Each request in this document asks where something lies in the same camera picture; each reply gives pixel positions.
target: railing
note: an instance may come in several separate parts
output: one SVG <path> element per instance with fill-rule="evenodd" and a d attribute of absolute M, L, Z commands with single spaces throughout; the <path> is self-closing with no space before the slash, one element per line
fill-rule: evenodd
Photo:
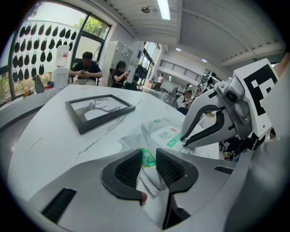
<path fill-rule="evenodd" d="M 187 68 L 181 67 L 177 64 L 174 64 L 165 60 L 161 60 L 160 66 L 171 69 L 172 71 L 185 75 L 186 77 L 190 77 L 197 82 L 200 82 L 202 78 L 202 76 L 198 75 L 197 73 L 193 71 L 188 70 Z"/>

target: fluorescent light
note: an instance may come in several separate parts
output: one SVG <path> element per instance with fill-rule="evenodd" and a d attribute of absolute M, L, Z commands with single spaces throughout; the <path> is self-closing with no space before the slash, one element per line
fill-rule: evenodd
<path fill-rule="evenodd" d="M 170 20 L 170 11 L 168 6 L 168 0 L 157 0 L 161 16 L 163 19 Z"/>

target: picture frame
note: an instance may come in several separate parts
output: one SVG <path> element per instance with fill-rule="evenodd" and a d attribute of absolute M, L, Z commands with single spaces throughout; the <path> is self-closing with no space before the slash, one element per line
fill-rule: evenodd
<path fill-rule="evenodd" d="M 66 101 L 65 105 L 80 134 L 136 109 L 112 94 Z"/>

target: marble tabletop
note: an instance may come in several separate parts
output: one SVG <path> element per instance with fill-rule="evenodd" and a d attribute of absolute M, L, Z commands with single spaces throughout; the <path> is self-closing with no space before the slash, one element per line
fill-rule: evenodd
<path fill-rule="evenodd" d="M 80 135 L 65 102 L 106 94 L 136 106 L 135 111 Z M 138 124 L 169 116 L 180 122 L 185 118 L 148 93 L 70 85 L 45 104 L 24 130 L 11 158 L 8 185 L 13 194 L 29 201 L 42 187 L 71 167 L 118 153 L 122 147 L 118 140 Z M 203 128 L 197 125 L 194 130 L 200 132 Z M 195 155 L 218 159 L 218 144 L 197 148 Z"/>

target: black leaf-shaped object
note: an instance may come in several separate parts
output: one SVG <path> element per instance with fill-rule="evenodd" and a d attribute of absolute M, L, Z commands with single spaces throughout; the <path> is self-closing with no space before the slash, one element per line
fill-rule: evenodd
<path fill-rule="evenodd" d="M 24 34 L 28 35 L 30 33 L 30 30 L 31 30 L 31 24 L 29 24 L 28 27 L 25 29 Z"/>
<path fill-rule="evenodd" d="M 33 49 L 36 50 L 39 47 L 39 38 L 37 38 L 37 40 L 35 40 L 35 42 L 33 43 Z"/>
<path fill-rule="evenodd" d="M 31 59 L 31 63 L 35 64 L 36 63 L 36 52 L 33 53 L 32 59 Z"/>
<path fill-rule="evenodd" d="M 46 36 L 49 36 L 50 35 L 50 33 L 51 33 L 51 25 L 46 29 L 46 32 L 45 32 L 45 35 Z"/>
<path fill-rule="evenodd" d="M 15 83 L 16 83 L 17 80 L 18 80 L 18 74 L 17 74 L 16 70 L 14 70 L 14 72 L 13 72 L 13 74 L 12 74 L 12 79 L 13 79 L 13 81 L 14 81 Z"/>
<path fill-rule="evenodd" d="M 45 61 L 45 53 L 44 52 L 42 52 L 41 55 L 40 55 L 40 61 L 41 62 Z"/>
<path fill-rule="evenodd" d="M 31 29 L 31 32 L 30 32 L 30 34 L 31 34 L 31 35 L 34 35 L 34 34 L 35 34 L 35 32 L 36 32 L 36 29 L 37 29 L 37 23 L 36 23 L 36 24 L 34 24 L 33 28 Z"/>
<path fill-rule="evenodd" d="M 50 41 L 50 43 L 49 43 L 48 48 L 51 50 L 51 49 L 53 49 L 54 45 L 55 45 L 54 38 L 52 38 L 51 41 Z"/>
<path fill-rule="evenodd" d="M 38 30 L 38 35 L 42 35 L 44 33 L 44 24 L 42 24 Z"/>
<path fill-rule="evenodd" d="M 71 36 L 71 39 L 74 40 L 77 36 L 77 30 L 74 31 L 74 33 Z"/>
<path fill-rule="evenodd" d="M 23 72 L 22 70 L 20 69 L 19 72 L 18 72 L 18 80 L 22 81 L 23 80 Z"/>
<path fill-rule="evenodd" d="M 63 37 L 65 35 L 65 28 L 62 29 L 62 31 L 59 33 L 59 37 Z"/>
<path fill-rule="evenodd" d="M 71 36 L 71 30 L 68 30 L 65 34 L 65 38 L 69 39 L 70 36 Z"/>
<path fill-rule="evenodd" d="M 56 44 L 56 48 L 58 48 L 60 45 L 62 45 L 62 40 L 59 39 L 58 43 Z"/>
<path fill-rule="evenodd" d="M 19 52 L 19 49 L 20 49 L 20 40 L 18 40 L 14 45 L 14 52 L 15 53 Z"/>
<path fill-rule="evenodd" d="M 52 55 L 51 51 L 49 51 L 46 60 L 47 60 L 48 62 L 50 62 L 52 59 L 53 59 L 53 55 Z"/>
<path fill-rule="evenodd" d="M 58 26 L 53 30 L 53 36 L 57 36 L 58 35 Z"/>
<path fill-rule="evenodd" d="M 44 74 L 44 65 L 43 64 L 41 64 L 40 66 L 39 66 L 39 72 L 38 72 L 40 75 L 42 75 L 42 74 Z"/>
<path fill-rule="evenodd" d="M 27 80 L 28 78 L 29 78 L 29 71 L 28 71 L 28 68 L 26 67 L 24 71 L 24 79 Z"/>
<path fill-rule="evenodd" d="M 32 48 L 32 38 L 30 38 L 27 42 L 26 50 L 30 51 Z"/>
<path fill-rule="evenodd" d="M 44 41 L 42 41 L 41 46 L 40 46 L 40 50 L 44 51 L 46 49 L 46 42 L 47 42 L 47 38 L 45 38 Z"/>
<path fill-rule="evenodd" d="M 73 48 L 73 42 L 71 41 L 71 42 L 69 43 L 69 50 L 71 51 L 72 48 Z"/>
<path fill-rule="evenodd" d="M 13 60 L 12 60 L 12 64 L 13 64 L 13 67 L 16 68 L 18 66 L 18 59 L 17 59 L 17 56 L 14 56 Z"/>
<path fill-rule="evenodd" d="M 21 68 L 23 66 L 23 56 L 22 54 L 19 56 L 19 59 L 18 59 L 18 66 Z"/>
<path fill-rule="evenodd" d="M 21 28 L 20 32 L 19 32 L 19 37 L 21 38 L 22 36 L 24 36 L 25 34 L 25 27 L 26 27 L 26 24 Z"/>
<path fill-rule="evenodd" d="M 26 56 L 24 58 L 24 64 L 25 65 L 28 65 L 29 64 L 29 54 L 28 53 L 26 53 Z"/>
<path fill-rule="evenodd" d="M 26 47 L 26 39 L 23 40 L 21 46 L 20 46 L 20 51 L 23 52 L 25 50 Z"/>
<path fill-rule="evenodd" d="M 31 76 L 34 77 L 36 75 L 36 68 L 35 66 L 32 67 L 32 70 L 31 70 Z"/>

